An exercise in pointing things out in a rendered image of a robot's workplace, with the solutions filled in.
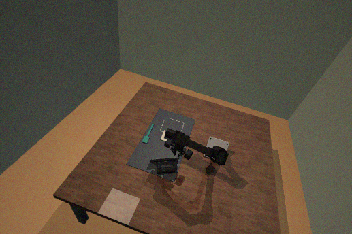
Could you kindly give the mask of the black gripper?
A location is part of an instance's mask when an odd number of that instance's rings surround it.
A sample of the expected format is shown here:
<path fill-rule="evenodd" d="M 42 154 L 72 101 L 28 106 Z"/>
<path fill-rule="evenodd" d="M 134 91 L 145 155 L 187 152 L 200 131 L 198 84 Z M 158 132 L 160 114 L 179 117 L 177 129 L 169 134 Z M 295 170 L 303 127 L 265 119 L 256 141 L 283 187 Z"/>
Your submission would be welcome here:
<path fill-rule="evenodd" d="M 176 146 L 172 143 L 171 139 L 168 139 L 165 144 L 165 147 L 169 148 L 170 146 L 172 146 L 170 148 L 170 150 L 173 152 L 174 156 L 176 155 L 176 151 L 179 151 L 178 157 L 179 156 L 183 156 L 189 160 L 191 158 L 191 156 L 193 155 L 193 151 L 191 151 L 190 149 L 185 149 L 184 146 Z"/>

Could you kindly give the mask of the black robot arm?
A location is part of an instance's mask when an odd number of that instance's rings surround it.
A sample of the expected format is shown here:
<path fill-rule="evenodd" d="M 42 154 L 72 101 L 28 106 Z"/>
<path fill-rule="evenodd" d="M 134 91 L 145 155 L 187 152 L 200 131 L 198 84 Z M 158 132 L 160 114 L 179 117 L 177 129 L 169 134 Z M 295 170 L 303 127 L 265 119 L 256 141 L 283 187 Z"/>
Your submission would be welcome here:
<path fill-rule="evenodd" d="M 198 152 L 201 152 L 202 154 L 205 154 L 205 156 L 209 157 L 212 162 L 218 165 L 224 165 L 229 155 L 229 153 L 227 153 L 227 151 L 222 147 L 205 147 L 195 141 L 190 140 L 188 135 L 185 135 L 184 133 L 177 130 L 174 131 L 168 128 L 165 132 L 165 137 L 171 139 L 172 143 L 176 146 L 188 146 L 194 150 L 197 150 Z"/>

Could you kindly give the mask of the beige square tile with dark centre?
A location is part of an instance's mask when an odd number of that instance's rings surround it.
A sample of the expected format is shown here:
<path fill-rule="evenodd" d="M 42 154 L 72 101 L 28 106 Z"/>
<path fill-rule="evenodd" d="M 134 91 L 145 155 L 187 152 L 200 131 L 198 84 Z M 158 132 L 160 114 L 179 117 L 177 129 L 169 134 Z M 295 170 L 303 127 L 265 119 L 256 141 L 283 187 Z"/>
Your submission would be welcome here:
<path fill-rule="evenodd" d="M 167 137 L 165 137 L 165 130 L 164 130 L 164 132 L 163 132 L 163 135 L 161 136 L 161 140 L 162 141 L 167 141 L 169 138 L 167 138 Z"/>

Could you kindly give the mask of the green flat trowel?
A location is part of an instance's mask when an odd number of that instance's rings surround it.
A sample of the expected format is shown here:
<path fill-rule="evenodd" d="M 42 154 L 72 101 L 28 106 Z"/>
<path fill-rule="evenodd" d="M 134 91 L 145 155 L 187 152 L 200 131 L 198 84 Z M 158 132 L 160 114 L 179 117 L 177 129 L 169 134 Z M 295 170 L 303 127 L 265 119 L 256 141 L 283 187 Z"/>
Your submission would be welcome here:
<path fill-rule="evenodd" d="M 148 134 L 147 134 L 147 136 L 144 136 L 144 139 L 142 140 L 142 142 L 143 143 L 148 143 L 148 140 L 149 140 L 149 134 L 150 134 L 150 132 L 151 132 L 151 130 L 152 130 L 152 128 L 153 128 L 153 126 L 154 126 L 154 124 L 152 124 L 152 126 L 151 126 L 151 128 L 150 128 L 150 130 L 149 130 L 149 132 L 148 132 Z"/>

